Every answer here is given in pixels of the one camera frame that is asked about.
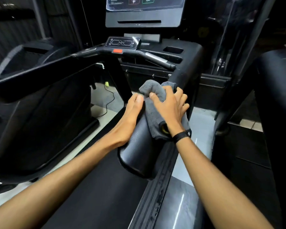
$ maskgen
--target green icon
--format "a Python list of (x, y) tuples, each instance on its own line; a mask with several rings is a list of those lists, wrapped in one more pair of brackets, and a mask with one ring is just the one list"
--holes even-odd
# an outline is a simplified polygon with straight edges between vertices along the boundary
[(142, 4), (151, 4), (154, 2), (155, 2), (155, 0), (142, 0)]

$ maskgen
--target hand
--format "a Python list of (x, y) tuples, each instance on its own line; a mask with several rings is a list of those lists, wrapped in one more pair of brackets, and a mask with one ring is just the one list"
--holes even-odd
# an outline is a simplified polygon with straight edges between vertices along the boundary
[(126, 110), (116, 126), (106, 135), (110, 138), (109, 143), (113, 143), (113, 149), (123, 146), (129, 141), (134, 128), (136, 127), (137, 117), (143, 106), (143, 96), (135, 93), (128, 100)]
[(183, 94), (181, 88), (177, 88), (175, 94), (171, 86), (164, 86), (163, 88), (166, 92), (166, 99), (163, 103), (153, 92), (149, 94), (149, 98), (153, 101), (156, 109), (165, 120), (170, 134), (175, 136), (184, 131), (181, 119), (190, 105), (185, 103), (187, 95)]

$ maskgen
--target microfiber cloth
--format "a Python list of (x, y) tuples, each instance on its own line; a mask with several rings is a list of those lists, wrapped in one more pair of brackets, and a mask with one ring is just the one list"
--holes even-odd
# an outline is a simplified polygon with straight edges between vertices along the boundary
[[(147, 80), (140, 88), (139, 91), (144, 94), (145, 100), (145, 114), (147, 119), (147, 124), (149, 127), (149, 131), (153, 138), (155, 139), (164, 139), (171, 140), (170, 133), (168, 132), (167, 125), (165, 120), (162, 118), (160, 113), (157, 111), (154, 106), (153, 101), (149, 98), (149, 93), (155, 93), (161, 102), (164, 102), (166, 99), (166, 92), (163, 86), (171, 86), (173, 88), (173, 92), (177, 91), (177, 84), (166, 81), (162, 84), (159, 84), (154, 80)], [(186, 113), (183, 115), (181, 120), (182, 126), (186, 130), (186, 132), (191, 136), (191, 129), (188, 123), (188, 119)]]

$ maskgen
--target forearm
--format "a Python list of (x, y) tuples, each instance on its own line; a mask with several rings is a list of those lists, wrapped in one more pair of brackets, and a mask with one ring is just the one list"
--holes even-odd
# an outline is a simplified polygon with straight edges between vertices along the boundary
[(196, 147), (190, 138), (177, 142), (195, 189), (217, 229), (272, 228), (263, 214)]
[(0, 229), (35, 228), (51, 215), (114, 144), (105, 135), (84, 153), (29, 186), (0, 207)]

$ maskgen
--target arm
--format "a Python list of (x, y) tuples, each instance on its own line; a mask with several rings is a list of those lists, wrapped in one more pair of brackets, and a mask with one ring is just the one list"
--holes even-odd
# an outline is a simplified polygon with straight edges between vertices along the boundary
[(123, 117), (108, 134), (78, 157), (4, 203), (0, 207), (0, 229), (42, 226), (107, 153), (130, 139), (142, 105), (143, 97), (133, 95)]
[[(178, 88), (165, 87), (167, 98), (162, 103), (151, 93), (159, 113), (172, 136), (183, 132), (181, 117), (189, 108), (187, 96)], [(254, 204), (230, 182), (188, 137), (176, 144), (195, 189), (213, 225), (222, 228), (273, 228)]]

